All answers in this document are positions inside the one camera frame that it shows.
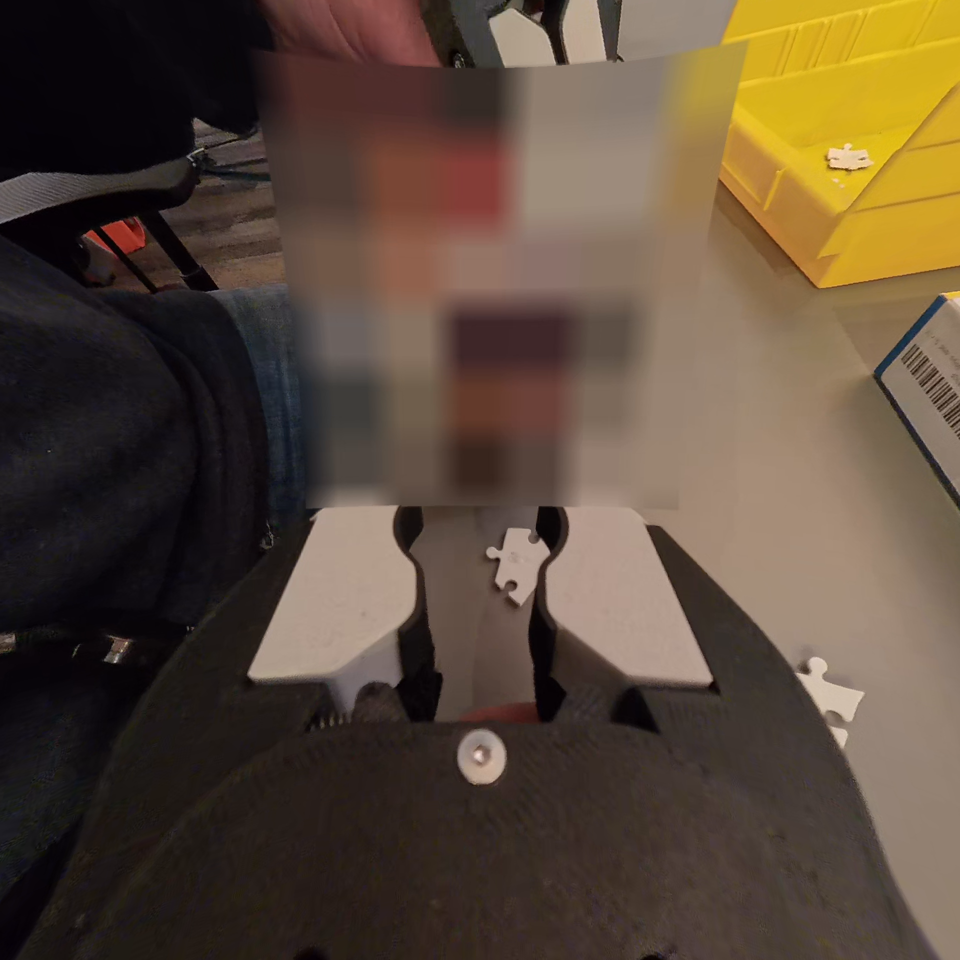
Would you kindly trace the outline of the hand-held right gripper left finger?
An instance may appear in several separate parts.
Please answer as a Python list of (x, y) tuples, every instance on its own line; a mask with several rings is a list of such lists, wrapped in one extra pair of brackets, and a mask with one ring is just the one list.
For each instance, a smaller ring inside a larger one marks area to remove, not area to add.
[(421, 507), (319, 510), (247, 670), (258, 685), (319, 683), (337, 714), (371, 683), (414, 722), (435, 719), (443, 685), (411, 548)]

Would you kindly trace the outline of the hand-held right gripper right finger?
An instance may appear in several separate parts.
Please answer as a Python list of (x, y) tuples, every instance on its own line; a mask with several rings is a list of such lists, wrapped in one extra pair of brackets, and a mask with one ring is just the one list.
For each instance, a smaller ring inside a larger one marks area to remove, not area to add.
[(714, 676), (642, 516), (623, 507), (539, 507), (548, 547), (530, 654), (540, 720), (576, 690), (615, 707), (627, 690), (708, 690)]

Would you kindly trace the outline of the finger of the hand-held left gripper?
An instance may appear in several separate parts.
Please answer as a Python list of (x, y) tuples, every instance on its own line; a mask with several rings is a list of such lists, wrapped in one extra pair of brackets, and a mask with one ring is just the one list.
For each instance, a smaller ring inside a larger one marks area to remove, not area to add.
[(565, 64), (599, 64), (607, 60), (597, 1), (563, 1), (558, 20), (558, 35)]
[(502, 66), (556, 66), (553, 43), (537, 4), (504, 4), (487, 17), (487, 25)]

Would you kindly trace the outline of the squarish white puzzle piece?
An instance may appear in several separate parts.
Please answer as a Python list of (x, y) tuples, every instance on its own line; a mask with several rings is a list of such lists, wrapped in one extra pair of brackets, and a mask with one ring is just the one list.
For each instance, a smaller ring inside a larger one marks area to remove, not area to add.
[(865, 692), (829, 680), (828, 672), (827, 661), (815, 655), (802, 664), (795, 676), (832, 733), (838, 747), (844, 751), (849, 739), (849, 725), (857, 716)]

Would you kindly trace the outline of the person's left forearm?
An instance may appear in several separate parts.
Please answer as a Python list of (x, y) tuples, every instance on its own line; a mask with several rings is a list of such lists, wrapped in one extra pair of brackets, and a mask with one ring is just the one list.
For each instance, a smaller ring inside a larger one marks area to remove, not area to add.
[(119, 174), (182, 159), (195, 120), (258, 125), (257, 2), (3, 1), (1, 166)]

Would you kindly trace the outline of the blue white puzzle box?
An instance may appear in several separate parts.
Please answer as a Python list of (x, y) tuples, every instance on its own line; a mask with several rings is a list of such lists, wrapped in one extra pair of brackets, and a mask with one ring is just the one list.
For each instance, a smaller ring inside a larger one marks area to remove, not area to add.
[(959, 503), (959, 293), (939, 294), (873, 372), (925, 462)]

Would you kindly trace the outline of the person's left hand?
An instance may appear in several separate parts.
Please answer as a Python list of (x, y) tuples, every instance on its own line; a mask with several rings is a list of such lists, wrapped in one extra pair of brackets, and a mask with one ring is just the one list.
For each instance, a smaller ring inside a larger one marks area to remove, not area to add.
[(417, 1), (258, 1), (277, 49), (342, 63), (440, 67)]

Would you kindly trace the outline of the person's dark shirt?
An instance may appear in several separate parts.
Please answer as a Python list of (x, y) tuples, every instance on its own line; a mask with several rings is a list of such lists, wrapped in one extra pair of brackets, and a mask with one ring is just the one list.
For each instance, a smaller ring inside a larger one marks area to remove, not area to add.
[(211, 293), (90, 290), (2, 239), (3, 894), (275, 533), (257, 380)]

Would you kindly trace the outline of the yellow plastic tray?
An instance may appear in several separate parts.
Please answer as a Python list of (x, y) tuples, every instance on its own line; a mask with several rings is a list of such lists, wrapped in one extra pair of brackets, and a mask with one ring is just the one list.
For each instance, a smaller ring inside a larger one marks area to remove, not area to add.
[[(738, 2), (721, 181), (823, 289), (958, 266), (959, 3)], [(829, 148), (873, 166), (827, 167)]]

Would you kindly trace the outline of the red box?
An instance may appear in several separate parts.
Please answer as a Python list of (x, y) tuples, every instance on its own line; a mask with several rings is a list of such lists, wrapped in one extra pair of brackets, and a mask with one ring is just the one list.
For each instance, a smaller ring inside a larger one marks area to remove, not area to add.
[(83, 242), (90, 248), (95, 246), (116, 260), (120, 259), (116, 250), (120, 251), (124, 257), (130, 257), (144, 250), (149, 243), (144, 224), (137, 217), (104, 224), (99, 227), (99, 231), (110, 240), (113, 246), (106, 243), (96, 229), (83, 234)]

